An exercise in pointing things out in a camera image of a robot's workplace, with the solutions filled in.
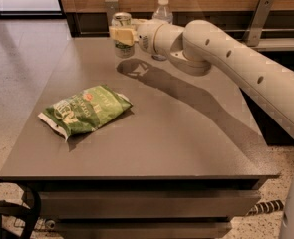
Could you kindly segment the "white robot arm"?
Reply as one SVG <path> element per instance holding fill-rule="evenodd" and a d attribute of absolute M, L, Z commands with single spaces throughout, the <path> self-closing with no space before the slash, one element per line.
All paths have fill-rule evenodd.
<path fill-rule="evenodd" d="M 294 139 L 294 72 L 236 41 L 217 26 L 195 20 L 185 27 L 161 20 L 134 19 L 112 27 L 111 37 L 138 43 L 148 53 L 164 55 L 180 70 L 202 76 L 220 69 Z"/>

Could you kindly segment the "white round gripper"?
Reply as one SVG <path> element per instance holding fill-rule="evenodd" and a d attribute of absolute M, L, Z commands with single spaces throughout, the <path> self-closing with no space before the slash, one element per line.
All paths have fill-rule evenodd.
<path fill-rule="evenodd" d="M 160 23 L 154 19 L 132 19 L 132 25 L 135 28 L 130 26 L 110 26 L 110 37 L 128 46 L 132 46 L 137 42 L 144 52 L 154 54 L 154 38 Z"/>

